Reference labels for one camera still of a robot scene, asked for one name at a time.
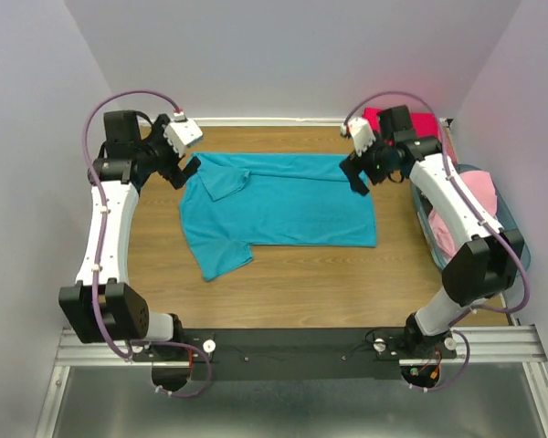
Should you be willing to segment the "teal t shirt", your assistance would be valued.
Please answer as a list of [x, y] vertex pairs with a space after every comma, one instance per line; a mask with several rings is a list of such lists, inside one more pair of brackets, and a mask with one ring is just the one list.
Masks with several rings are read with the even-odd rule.
[[253, 259], [256, 245], [377, 245], [371, 196], [352, 191], [341, 156], [198, 152], [181, 228], [205, 281]]

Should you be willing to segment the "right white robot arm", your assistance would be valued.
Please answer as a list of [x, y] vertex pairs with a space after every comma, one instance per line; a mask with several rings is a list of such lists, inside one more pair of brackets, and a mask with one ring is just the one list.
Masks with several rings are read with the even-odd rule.
[[524, 239], [481, 205], [439, 137], [416, 134], [406, 106], [380, 111], [378, 124], [374, 130], [369, 120], [353, 117], [341, 126], [342, 136], [353, 142], [353, 151], [340, 164], [352, 191], [366, 195], [371, 185], [400, 172], [430, 201], [457, 247], [441, 271], [439, 291], [406, 320], [400, 344], [408, 355], [420, 358], [448, 337], [454, 322], [524, 273]]

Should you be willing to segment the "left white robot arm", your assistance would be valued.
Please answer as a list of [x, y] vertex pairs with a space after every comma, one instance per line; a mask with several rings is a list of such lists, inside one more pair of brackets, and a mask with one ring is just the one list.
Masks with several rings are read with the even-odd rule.
[[59, 290], [58, 303], [85, 344], [152, 342], [162, 359], [175, 360], [184, 349], [181, 322], [175, 314], [152, 312], [131, 287], [129, 239], [143, 186], [158, 174], [175, 190], [184, 187], [201, 162], [179, 163], [203, 133], [177, 112], [159, 115], [142, 135], [144, 117], [133, 109], [103, 115], [105, 141], [88, 170], [92, 216], [86, 252], [73, 285]]

